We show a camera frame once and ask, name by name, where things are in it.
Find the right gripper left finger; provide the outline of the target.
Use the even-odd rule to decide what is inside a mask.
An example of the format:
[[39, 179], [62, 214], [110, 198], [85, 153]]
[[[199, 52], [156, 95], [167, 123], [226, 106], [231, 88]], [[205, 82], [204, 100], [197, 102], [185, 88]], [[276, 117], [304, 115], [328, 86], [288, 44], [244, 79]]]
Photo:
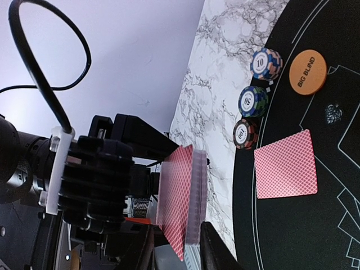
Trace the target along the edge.
[[155, 269], [154, 230], [141, 229], [114, 269]]

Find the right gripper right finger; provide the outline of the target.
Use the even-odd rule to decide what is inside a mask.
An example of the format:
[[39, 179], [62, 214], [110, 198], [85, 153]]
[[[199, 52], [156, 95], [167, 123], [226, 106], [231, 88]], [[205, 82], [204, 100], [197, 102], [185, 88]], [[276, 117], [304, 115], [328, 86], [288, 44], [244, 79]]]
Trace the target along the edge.
[[204, 270], [243, 269], [210, 222], [201, 224], [200, 258]]

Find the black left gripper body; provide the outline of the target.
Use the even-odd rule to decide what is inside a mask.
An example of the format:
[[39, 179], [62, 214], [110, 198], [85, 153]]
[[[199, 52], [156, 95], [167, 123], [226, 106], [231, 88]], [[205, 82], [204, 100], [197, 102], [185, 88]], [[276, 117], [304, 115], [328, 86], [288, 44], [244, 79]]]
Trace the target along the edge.
[[125, 255], [115, 243], [125, 221], [127, 196], [148, 196], [140, 176], [146, 168], [133, 158], [162, 162], [177, 144], [136, 116], [118, 114], [114, 120], [95, 116], [87, 136], [65, 150], [56, 161], [49, 138], [18, 132], [1, 119], [1, 203], [8, 204], [30, 193], [35, 179], [44, 182], [48, 214], [62, 212], [74, 226], [80, 242], [106, 239], [105, 254]]

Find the red playing card deck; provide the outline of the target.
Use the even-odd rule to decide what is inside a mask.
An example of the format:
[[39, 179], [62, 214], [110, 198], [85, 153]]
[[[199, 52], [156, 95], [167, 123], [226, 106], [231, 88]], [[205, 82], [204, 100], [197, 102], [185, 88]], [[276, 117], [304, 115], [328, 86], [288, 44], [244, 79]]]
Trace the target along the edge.
[[198, 245], [208, 195], [204, 150], [179, 146], [161, 165], [156, 224], [180, 261], [186, 245]]

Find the red card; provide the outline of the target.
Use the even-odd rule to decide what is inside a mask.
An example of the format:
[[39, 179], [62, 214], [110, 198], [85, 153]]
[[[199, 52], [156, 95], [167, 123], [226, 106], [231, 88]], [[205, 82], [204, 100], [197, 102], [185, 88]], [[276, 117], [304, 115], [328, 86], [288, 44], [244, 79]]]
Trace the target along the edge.
[[316, 162], [308, 129], [256, 149], [254, 161], [258, 199], [318, 192]]

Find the red chip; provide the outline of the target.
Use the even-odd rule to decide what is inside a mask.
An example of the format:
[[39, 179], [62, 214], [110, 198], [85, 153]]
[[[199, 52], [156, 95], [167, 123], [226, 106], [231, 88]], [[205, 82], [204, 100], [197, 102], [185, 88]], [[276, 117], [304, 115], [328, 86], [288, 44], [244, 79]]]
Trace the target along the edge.
[[240, 150], [249, 150], [258, 141], [258, 125], [251, 119], [240, 119], [233, 129], [233, 142]]

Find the green chip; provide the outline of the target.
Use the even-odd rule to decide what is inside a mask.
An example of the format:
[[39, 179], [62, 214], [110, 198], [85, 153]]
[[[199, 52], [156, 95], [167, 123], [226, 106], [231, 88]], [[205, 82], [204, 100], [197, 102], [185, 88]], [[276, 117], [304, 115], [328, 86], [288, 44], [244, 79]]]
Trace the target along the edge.
[[245, 118], [261, 117], [268, 107], [268, 94], [262, 87], [245, 87], [238, 98], [238, 109]]

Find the grey chip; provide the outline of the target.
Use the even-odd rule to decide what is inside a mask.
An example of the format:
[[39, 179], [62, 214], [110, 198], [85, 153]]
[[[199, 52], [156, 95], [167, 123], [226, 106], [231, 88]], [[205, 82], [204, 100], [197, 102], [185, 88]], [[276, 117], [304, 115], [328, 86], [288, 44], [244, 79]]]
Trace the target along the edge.
[[279, 76], [283, 65], [283, 59], [277, 51], [264, 47], [254, 52], [250, 70], [255, 79], [270, 81]]

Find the orange big blind button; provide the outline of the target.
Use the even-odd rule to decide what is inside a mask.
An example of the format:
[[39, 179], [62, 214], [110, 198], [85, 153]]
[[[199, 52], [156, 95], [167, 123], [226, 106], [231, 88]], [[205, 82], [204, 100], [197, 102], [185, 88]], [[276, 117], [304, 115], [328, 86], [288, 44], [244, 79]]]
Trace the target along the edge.
[[293, 59], [289, 81], [296, 93], [303, 96], [313, 95], [323, 87], [326, 78], [327, 63], [319, 52], [307, 49]]

